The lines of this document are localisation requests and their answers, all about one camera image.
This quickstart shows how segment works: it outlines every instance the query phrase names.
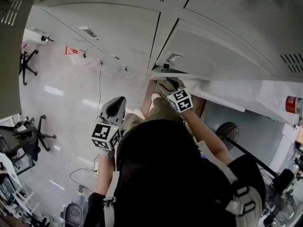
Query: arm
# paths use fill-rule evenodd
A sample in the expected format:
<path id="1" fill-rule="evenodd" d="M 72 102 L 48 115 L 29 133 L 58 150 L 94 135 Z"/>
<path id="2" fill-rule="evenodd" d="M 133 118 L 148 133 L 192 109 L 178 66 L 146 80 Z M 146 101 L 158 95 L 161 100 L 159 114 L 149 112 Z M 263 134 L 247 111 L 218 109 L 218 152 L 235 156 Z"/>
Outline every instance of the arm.
<path id="1" fill-rule="evenodd" d="M 109 185 L 113 178 L 113 172 L 115 170 L 115 158 L 108 158 L 106 156 L 99 155 L 99 168 L 96 184 L 96 193 L 106 196 Z"/>
<path id="2" fill-rule="evenodd" d="M 213 155 L 225 164 L 228 165 L 233 161 L 224 143 L 200 120 L 194 111 L 186 110 L 182 115 L 198 142 L 204 140 Z"/>

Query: red label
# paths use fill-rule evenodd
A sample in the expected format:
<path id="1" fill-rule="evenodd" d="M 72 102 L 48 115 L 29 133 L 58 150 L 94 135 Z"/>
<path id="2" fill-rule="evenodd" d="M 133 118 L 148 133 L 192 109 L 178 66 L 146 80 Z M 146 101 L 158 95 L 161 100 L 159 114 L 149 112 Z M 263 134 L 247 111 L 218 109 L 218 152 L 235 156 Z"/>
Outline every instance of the red label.
<path id="1" fill-rule="evenodd" d="M 287 112 L 295 113 L 295 102 L 296 97 L 295 96 L 288 96 L 285 103 L 285 109 Z"/>

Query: white floor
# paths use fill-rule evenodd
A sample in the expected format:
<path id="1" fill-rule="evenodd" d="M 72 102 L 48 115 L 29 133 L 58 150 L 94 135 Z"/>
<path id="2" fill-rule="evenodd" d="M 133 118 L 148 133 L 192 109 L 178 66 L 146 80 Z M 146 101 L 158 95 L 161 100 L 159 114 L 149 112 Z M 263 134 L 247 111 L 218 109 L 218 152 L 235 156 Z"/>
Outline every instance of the white floor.
<path id="1" fill-rule="evenodd" d="M 20 76 L 22 116 L 34 117 L 37 126 L 39 116 L 45 114 L 42 132 L 55 134 L 57 139 L 45 140 L 51 151 L 46 152 L 41 146 L 36 166 L 20 175 L 20 181 L 35 190 L 47 205 L 47 211 L 58 218 L 62 206 L 77 197 L 78 185 L 69 175 L 78 167 L 68 162 L 70 154 L 89 162 L 97 156 L 90 136 L 97 116 L 100 67 L 73 66 L 70 56 L 65 55 L 64 45 L 40 45 L 38 50 L 39 54 L 29 63 L 38 75 L 35 77 L 27 71 L 27 86 L 22 84 Z M 118 69 L 118 66 L 103 65 L 100 104 L 125 96 L 127 111 L 141 108 L 149 77 L 131 69 L 128 72 Z M 75 157 L 71 162 L 89 167 Z M 96 177 L 90 171 L 80 170 L 72 177 L 94 190 Z"/>

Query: black rod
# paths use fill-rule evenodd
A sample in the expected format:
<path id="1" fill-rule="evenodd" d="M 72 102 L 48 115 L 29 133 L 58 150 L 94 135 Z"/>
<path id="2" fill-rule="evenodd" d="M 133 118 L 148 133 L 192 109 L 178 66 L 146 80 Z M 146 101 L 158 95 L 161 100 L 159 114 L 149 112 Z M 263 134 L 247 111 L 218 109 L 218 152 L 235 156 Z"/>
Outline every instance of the black rod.
<path id="1" fill-rule="evenodd" d="M 270 169 L 267 165 L 265 165 L 265 163 L 263 163 L 262 161 L 260 161 L 258 158 L 256 158 L 253 154 L 249 153 L 246 149 L 244 149 L 243 147 L 239 146 L 235 141 L 233 141 L 232 139 L 230 138 L 227 138 L 228 142 L 230 142 L 231 144 L 233 144 L 235 147 L 237 147 L 240 151 L 242 151 L 244 154 L 246 155 L 249 155 L 251 157 L 253 157 L 256 162 L 261 166 L 263 167 L 265 170 L 267 170 L 270 174 L 272 174 L 275 178 L 278 176 L 277 173 L 275 173 L 272 169 Z"/>

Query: office chair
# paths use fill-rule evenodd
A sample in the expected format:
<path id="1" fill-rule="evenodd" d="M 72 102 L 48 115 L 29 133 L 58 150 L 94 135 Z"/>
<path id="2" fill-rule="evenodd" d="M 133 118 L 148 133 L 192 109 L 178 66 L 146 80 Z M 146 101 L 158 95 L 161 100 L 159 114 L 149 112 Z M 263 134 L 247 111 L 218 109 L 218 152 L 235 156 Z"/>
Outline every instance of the office chair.
<path id="1" fill-rule="evenodd" d="M 24 156 L 28 156 L 29 167 L 17 172 L 17 175 L 20 175 L 35 166 L 34 161 L 38 160 L 38 154 L 41 151 L 38 141 L 42 143 L 46 151 L 50 151 L 43 139 L 55 139 L 56 136 L 41 133 L 42 119 L 45 118 L 45 115 L 40 116 L 38 129 L 33 124 L 34 118 L 29 121 L 28 117 L 26 117 L 26 120 L 18 122 L 13 127 L 0 126 L 0 152 L 8 156 L 22 148 L 24 154 L 12 160 L 12 163 L 17 169 L 20 169 L 20 167 L 16 166 L 16 163 Z M 21 126 L 24 126 L 26 129 L 20 130 L 19 128 Z"/>
<path id="2" fill-rule="evenodd" d="M 29 56 L 28 53 L 24 51 L 24 53 L 21 53 L 20 55 L 20 67 L 19 67 L 19 74 L 22 72 L 23 75 L 23 85 L 26 86 L 27 83 L 25 82 L 25 70 L 28 69 L 30 72 L 32 72 L 35 76 L 38 75 L 38 72 L 32 70 L 27 64 L 29 60 L 32 58 L 34 54 L 38 54 L 39 51 L 34 50 Z"/>

